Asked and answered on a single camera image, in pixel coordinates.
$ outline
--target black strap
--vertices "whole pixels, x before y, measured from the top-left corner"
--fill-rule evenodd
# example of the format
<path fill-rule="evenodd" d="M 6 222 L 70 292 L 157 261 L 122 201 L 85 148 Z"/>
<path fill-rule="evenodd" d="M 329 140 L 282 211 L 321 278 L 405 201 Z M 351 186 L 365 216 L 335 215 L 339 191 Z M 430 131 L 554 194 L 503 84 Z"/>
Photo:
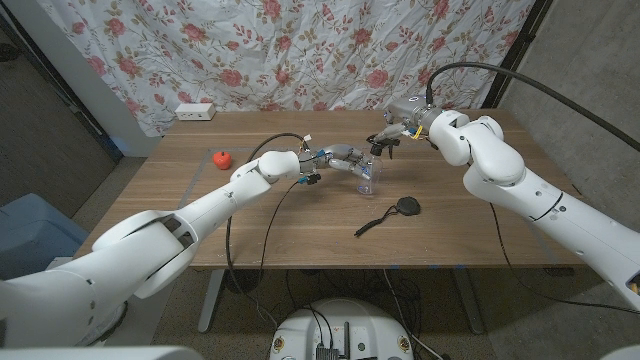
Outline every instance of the black strap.
<path fill-rule="evenodd" d="M 356 231 L 355 234 L 353 234 L 353 236 L 355 237 L 360 237 L 360 235 L 364 234 L 365 231 L 371 229 L 372 227 L 382 224 L 382 222 L 389 216 L 389 215 L 396 215 L 398 213 L 398 209 L 396 208 L 395 205 L 392 205 L 389 210 L 387 210 L 386 213 L 384 213 L 384 216 L 382 216 L 380 219 L 375 219 L 372 221 L 369 221 L 365 226 L 361 227 L 360 229 L 358 229 L 358 231 Z"/>

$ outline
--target table leg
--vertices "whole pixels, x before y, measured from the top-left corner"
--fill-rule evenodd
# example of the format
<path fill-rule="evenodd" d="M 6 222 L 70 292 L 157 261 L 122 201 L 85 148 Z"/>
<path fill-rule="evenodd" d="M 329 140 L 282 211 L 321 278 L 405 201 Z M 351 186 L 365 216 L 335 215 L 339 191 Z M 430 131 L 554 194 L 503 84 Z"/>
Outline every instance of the table leg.
<path fill-rule="evenodd" d="M 478 307 L 478 300 L 476 294 L 473 292 L 473 284 L 469 277 L 467 269 L 453 269 L 453 277 L 456 281 L 456 287 L 458 293 L 462 299 L 462 306 L 469 319 L 469 329 L 476 335 L 483 334 L 485 332 L 484 323 L 482 317 L 480 317 L 480 308 Z"/>
<path fill-rule="evenodd" d="M 207 294 L 204 297 L 204 304 L 202 304 L 202 312 L 200 313 L 200 321 L 198 321 L 198 331 L 203 334 L 208 332 L 211 328 L 211 321 L 213 320 L 213 314 L 216 301 L 218 300 L 218 293 L 220 291 L 223 276 L 224 270 L 211 271 Z"/>

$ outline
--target black wire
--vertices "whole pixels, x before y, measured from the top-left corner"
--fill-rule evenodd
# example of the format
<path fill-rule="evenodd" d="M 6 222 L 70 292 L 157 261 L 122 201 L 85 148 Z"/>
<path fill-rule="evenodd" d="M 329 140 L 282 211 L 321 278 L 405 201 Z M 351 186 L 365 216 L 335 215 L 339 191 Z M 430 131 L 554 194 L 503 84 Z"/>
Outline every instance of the black wire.
<path fill-rule="evenodd" d="M 253 160 L 253 157 L 256 156 L 256 154 L 258 153 L 258 151 L 260 151 L 260 149 L 262 149 L 263 146 L 267 145 L 270 141 L 273 141 L 279 137 L 294 137 L 300 141 L 302 141 L 302 146 L 305 149 L 309 149 L 309 146 L 307 145 L 307 142 L 304 140 L 304 138 L 298 134 L 294 134 L 294 133 L 280 133 L 280 134 L 276 134 L 273 135 L 271 137 L 268 137 L 265 141 L 261 142 L 260 145 L 256 146 L 256 148 L 253 150 L 253 152 L 251 153 L 251 155 L 249 155 L 249 159 L 247 160 L 246 163 L 250 163 L 251 160 Z"/>
<path fill-rule="evenodd" d="M 320 345 L 322 345 L 322 347 L 324 347 L 324 340 L 323 336 L 322 336 L 322 326 L 320 326 L 320 321 L 318 320 L 318 317 L 316 316 L 316 312 L 311 310 L 311 313 L 313 314 L 313 317 L 316 318 L 316 324 L 318 324 L 318 329 L 320 329 Z"/>
<path fill-rule="evenodd" d="M 287 284 L 287 292 L 289 293 L 289 299 L 291 299 L 291 304 L 293 305 L 294 309 L 297 309 L 298 305 L 296 304 L 296 300 L 293 298 L 293 293 L 291 292 L 291 288 L 289 287 L 289 269 L 287 269 L 284 277 L 285 277 L 285 283 Z"/>
<path fill-rule="evenodd" d="M 303 306 L 302 308 L 303 309 L 307 309 L 307 310 L 311 310 L 315 314 L 320 315 L 320 317 L 324 319 L 324 322 L 327 323 L 327 328 L 329 329 L 329 349 L 333 349 L 333 331 L 331 331 L 331 325 L 329 325 L 329 321 L 327 320 L 327 318 L 320 311 L 312 308 L 311 304 L 305 305 L 305 306 Z"/>
<path fill-rule="evenodd" d="M 492 203 L 489 203 L 489 205 L 491 206 L 491 211 L 493 212 L 493 219 L 496 221 L 496 230 L 498 231 L 498 239 L 500 240 L 500 247 L 502 248 L 502 254 L 504 255 L 504 259 L 507 261 L 507 265 L 509 265 L 509 269 L 511 270 L 511 273 L 516 278 L 516 280 L 518 280 L 518 283 L 520 283 L 520 285 L 524 286 L 525 288 L 527 288 L 532 293 L 534 293 L 534 294 L 536 294 L 538 296 L 541 296 L 541 297 L 543 297 L 545 299 L 552 300 L 552 301 L 557 301 L 557 302 L 570 304 L 570 305 L 598 307 L 598 308 L 626 311 L 626 312 L 629 312 L 629 313 L 632 313 L 632 314 L 640 314 L 640 311 L 638 311 L 638 310 L 627 309 L 627 308 L 623 308 L 623 307 L 619 307 L 619 306 L 615 306 L 615 305 L 594 304 L 594 303 L 585 303 L 585 302 L 579 302 L 579 301 L 558 299 L 558 298 L 555 298 L 555 297 L 540 293 L 537 290 L 535 290 L 534 288 L 530 287 L 529 285 L 523 283 L 522 280 L 520 279 L 520 277 L 516 274 L 515 270 L 513 269 L 513 266 L 511 265 L 511 261 L 509 261 L 509 257 L 507 256 L 507 250 L 505 250 L 505 248 L 504 248 L 504 242 L 502 241 L 502 234 L 500 233 L 500 224 L 498 223 L 498 215 L 496 214 L 496 209 L 493 207 Z"/>
<path fill-rule="evenodd" d="M 445 71 L 447 71 L 449 69 L 458 68 L 458 67 L 471 67 L 471 68 L 480 68 L 480 69 L 495 71 L 495 72 L 500 73 L 502 75 L 505 75 L 505 76 L 520 80 L 523 83 L 525 83 L 527 85 L 530 85 L 530 86 L 533 86 L 534 88 L 536 88 L 536 89 L 542 91 L 543 93 L 551 96 L 552 98 L 558 100 L 562 104 L 564 104 L 564 105 L 568 106 L 569 108 L 573 109 L 578 114 L 580 114 L 580 115 L 586 117 L 587 119 L 593 121 L 598 126 L 600 126 L 601 128 L 603 128 L 606 131 L 608 131 L 609 133 L 611 133 L 613 136 L 615 136 L 618 139 L 624 141 L 625 143 L 627 143 L 627 145 L 631 146 L 636 151 L 640 151 L 640 143 L 638 141 L 636 141 L 631 136 L 627 135 L 626 133 L 624 133 L 622 130 L 618 129 L 614 125 L 608 123 L 607 121 L 605 121 L 604 119 L 602 119 L 598 115 L 596 115 L 596 114 L 592 113 L 591 111 L 585 109 L 584 107 L 578 105 L 576 102 L 574 102 L 573 100 L 569 99 L 568 97 L 560 94 L 559 92 L 551 89 L 550 87 L 548 87 L 548 86 L 546 86 L 544 84 L 541 84 L 541 83 L 533 80 L 532 78 L 530 78 L 528 76 L 522 75 L 522 74 L 517 73 L 515 71 L 507 70 L 507 69 L 504 69 L 504 68 L 501 68 L 501 67 L 495 66 L 495 65 L 476 63 L 476 62 L 455 62 L 455 63 L 444 65 L 443 67 L 441 67 L 438 70 L 436 70 L 433 73 L 433 75 L 431 75 L 431 77 L 429 78 L 429 81 L 427 82 L 427 90 L 426 90 L 427 104 L 433 104 L 433 89 L 432 89 L 433 80 L 438 75 L 440 75 L 441 73 L 443 73 L 443 72 L 445 72 Z"/>
<path fill-rule="evenodd" d="M 258 145 L 253 150 L 253 152 L 249 156 L 249 159 L 247 159 L 246 163 L 250 163 L 253 160 L 253 157 L 256 156 L 258 151 L 260 151 L 260 149 L 263 146 L 265 146 L 270 141 L 272 141 L 274 139 L 277 139 L 279 137 L 294 137 L 294 138 L 297 138 L 297 139 L 302 141 L 302 145 L 304 146 L 305 149 L 309 148 L 309 146 L 307 145 L 306 141 L 304 140 L 304 138 L 302 136 L 300 136 L 298 134 L 294 134 L 294 133 L 280 133 L 280 134 L 276 134 L 276 135 L 270 136 L 265 141 L 260 143 L 260 145 Z M 231 248 L 231 246 L 230 246 L 230 242 L 231 242 L 231 219 L 232 219 L 232 217 L 229 217 L 229 219 L 227 220 L 227 233 L 226 233 L 226 237 L 225 237 L 225 252 L 226 252 L 226 255 L 227 255 L 227 268 L 229 270 L 229 275 L 231 276 L 231 279 L 233 280 L 234 285 L 240 291 L 240 293 L 242 293 L 249 300 L 251 300 L 254 304 L 256 304 L 256 306 L 258 307 L 258 313 L 260 314 L 260 316 L 262 316 L 262 314 L 260 313 L 260 308 L 262 308 L 262 310 L 264 312 L 266 312 L 266 314 L 269 317 L 269 319 L 271 319 L 271 321 L 274 323 L 274 326 L 275 326 L 276 330 L 278 330 L 278 322 L 275 320 L 273 315 L 271 315 L 271 313 L 267 309 L 262 307 L 257 299 L 255 299 L 253 296 L 247 294 L 242 289 L 242 287 L 240 286 L 240 283 L 238 282 L 238 279 L 236 278 L 235 272 L 233 270 L 233 263 L 231 262 L 231 250 L 230 250 L 230 248 Z"/>
<path fill-rule="evenodd" d="M 314 157 L 312 157 L 312 158 L 310 158 L 310 159 L 302 160 L 302 161 L 299 161 L 299 162 L 300 162 L 300 163 L 303 163 L 303 162 L 307 162 L 307 161 L 312 161 L 312 160 L 315 160 L 315 159 L 319 159 L 319 158 L 321 158 L 322 156 L 314 156 Z"/>
<path fill-rule="evenodd" d="M 276 209 L 273 211 L 273 216 L 271 216 L 271 221 L 269 222 L 269 226 L 267 227 L 267 233 L 264 235 L 264 243 L 262 244 L 262 258 L 260 259 L 260 272 L 258 273 L 258 279 L 262 279 L 262 268 L 264 266 L 264 254 L 267 250 L 267 239 L 269 238 L 269 231 L 271 230 L 271 225 L 273 225 L 273 220 L 276 218 L 276 214 L 278 213 L 278 209 L 280 208 L 280 205 L 282 205 L 284 198 L 287 197 L 287 194 L 289 194 L 289 191 L 291 191 L 291 189 L 293 189 L 293 187 L 296 186 L 297 183 L 298 182 L 296 181 L 289 187 L 287 192 L 285 192 L 284 195 L 282 196 L 282 199 L 280 199 L 278 206 L 276 206 Z M 260 291 L 258 289 L 256 289 L 256 301 L 258 302 L 258 304 L 260 303 Z"/>

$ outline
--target black round object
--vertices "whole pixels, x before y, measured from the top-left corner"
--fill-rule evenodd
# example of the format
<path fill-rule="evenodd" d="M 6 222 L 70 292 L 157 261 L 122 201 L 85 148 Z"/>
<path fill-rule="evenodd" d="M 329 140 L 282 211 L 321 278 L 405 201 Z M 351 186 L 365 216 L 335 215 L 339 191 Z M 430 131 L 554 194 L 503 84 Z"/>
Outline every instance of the black round object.
<path fill-rule="evenodd" d="M 398 200 L 396 208 L 400 214 L 405 216 L 420 214 L 420 204 L 418 203 L 418 200 L 411 196 L 403 197 Z"/>

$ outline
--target wooden table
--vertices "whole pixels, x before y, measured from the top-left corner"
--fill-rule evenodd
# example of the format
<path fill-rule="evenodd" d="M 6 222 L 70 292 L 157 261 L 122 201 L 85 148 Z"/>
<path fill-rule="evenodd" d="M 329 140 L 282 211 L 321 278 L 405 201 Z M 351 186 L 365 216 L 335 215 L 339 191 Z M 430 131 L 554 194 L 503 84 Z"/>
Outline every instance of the wooden table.
<path fill-rule="evenodd" d="M 571 182 L 513 117 L 502 110 L 466 111 L 474 120 L 494 117 L 506 142 L 527 166 L 560 189 L 579 197 Z M 178 122 L 160 142 L 76 256 L 86 254 L 105 230 L 147 209 L 183 206 L 228 182 L 253 148 L 279 132 L 311 134 L 312 148 L 345 143 L 368 152 L 368 135 L 385 126 L 380 111 L 218 113 L 212 121 Z M 277 139 L 266 150 L 297 149 L 292 138 Z M 218 170 L 210 155 L 228 151 L 232 170 Z M 506 265 L 489 205 L 462 184 L 466 166 L 448 165 L 425 141 L 402 139 L 394 159 L 383 153 L 377 191 L 364 196 L 356 178 L 321 170 L 315 185 L 298 185 L 284 200 L 269 234 L 265 268 L 429 268 Z M 267 225 L 290 181 L 279 181 L 257 204 L 233 216 L 231 252 L 238 268 L 260 265 Z M 384 214 L 400 197 L 413 196 L 418 216 L 394 216 L 360 238 L 353 233 Z M 518 215 L 497 208 L 509 258 L 517 266 L 581 264 L 544 236 L 535 236 Z M 200 246 L 192 266 L 226 268 L 224 226 Z"/>

